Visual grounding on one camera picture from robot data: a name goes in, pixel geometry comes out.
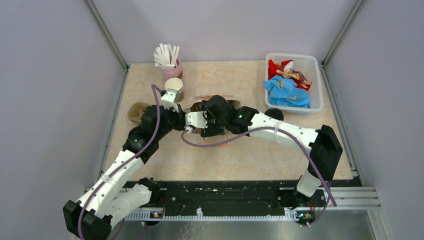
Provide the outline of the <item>cream paper takeout bag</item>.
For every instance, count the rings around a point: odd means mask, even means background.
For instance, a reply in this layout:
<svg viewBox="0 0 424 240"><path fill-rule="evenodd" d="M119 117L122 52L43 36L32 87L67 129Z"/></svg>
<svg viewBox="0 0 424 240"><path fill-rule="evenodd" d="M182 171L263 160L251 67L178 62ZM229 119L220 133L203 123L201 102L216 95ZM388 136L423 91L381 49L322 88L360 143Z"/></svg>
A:
<svg viewBox="0 0 424 240"><path fill-rule="evenodd" d="M210 138L224 136L229 139L232 130L238 134L240 128L232 124L238 113L238 106L233 100L221 95L212 95L195 104L195 108L185 115L186 129L197 133L203 141L211 145Z"/></svg>

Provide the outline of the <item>black cup lid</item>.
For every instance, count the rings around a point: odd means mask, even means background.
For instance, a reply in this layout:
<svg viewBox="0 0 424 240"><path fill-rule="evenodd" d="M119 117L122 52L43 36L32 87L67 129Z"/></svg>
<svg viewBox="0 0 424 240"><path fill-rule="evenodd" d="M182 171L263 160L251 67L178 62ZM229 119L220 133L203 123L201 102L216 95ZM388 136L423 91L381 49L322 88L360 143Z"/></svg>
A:
<svg viewBox="0 0 424 240"><path fill-rule="evenodd" d="M264 113L266 116L271 117L273 119L284 121L284 114L278 108L269 108Z"/></svg>

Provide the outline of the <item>brown pulp cup carrier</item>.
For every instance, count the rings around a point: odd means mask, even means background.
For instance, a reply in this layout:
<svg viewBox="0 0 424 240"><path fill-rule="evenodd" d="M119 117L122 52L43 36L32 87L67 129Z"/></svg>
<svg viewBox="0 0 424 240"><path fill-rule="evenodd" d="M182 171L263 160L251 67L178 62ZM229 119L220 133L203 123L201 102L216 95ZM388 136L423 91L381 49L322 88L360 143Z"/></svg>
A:
<svg viewBox="0 0 424 240"><path fill-rule="evenodd" d="M139 125L142 122L142 115L150 105L145 102L134 103L127 112L127 118L134 124Z"/></svg>

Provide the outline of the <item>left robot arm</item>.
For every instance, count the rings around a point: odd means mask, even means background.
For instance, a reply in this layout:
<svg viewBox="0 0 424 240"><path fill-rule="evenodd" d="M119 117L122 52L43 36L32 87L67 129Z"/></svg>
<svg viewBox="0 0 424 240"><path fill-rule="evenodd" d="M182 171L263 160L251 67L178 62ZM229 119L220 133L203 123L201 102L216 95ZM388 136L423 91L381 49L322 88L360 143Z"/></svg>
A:
<svg viewBox="0 0 424 240"><path fill-rule="evenodd" d="M150 105L139 116L139 125L128 133L114 162L100 179L77 201L63 207L67 230L81 240L106 240L112 229L136 208L154 207L160 193L154 182L144 178L119 196L129 178L159 149L159 141L173 130L186 126L186 112L162 105Z"/></svg>

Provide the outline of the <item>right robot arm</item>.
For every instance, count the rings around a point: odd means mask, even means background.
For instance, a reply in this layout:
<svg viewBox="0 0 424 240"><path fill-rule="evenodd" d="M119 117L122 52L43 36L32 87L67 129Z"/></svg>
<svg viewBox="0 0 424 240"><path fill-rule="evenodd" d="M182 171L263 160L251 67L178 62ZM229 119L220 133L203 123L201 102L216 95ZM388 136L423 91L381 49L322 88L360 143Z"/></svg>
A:
<svg viewBox="0 0 424 240"><path fill-rule="evenodd" d="M308 166L293 192L297 205L307 206L319 187L331 193L330 183L343 153L342 144L332 127L293 125L252 107L235 107L219 95L200 101L194 110L200 112L208 137L227 131L239 137L269 140L304 154Z"/></svg>

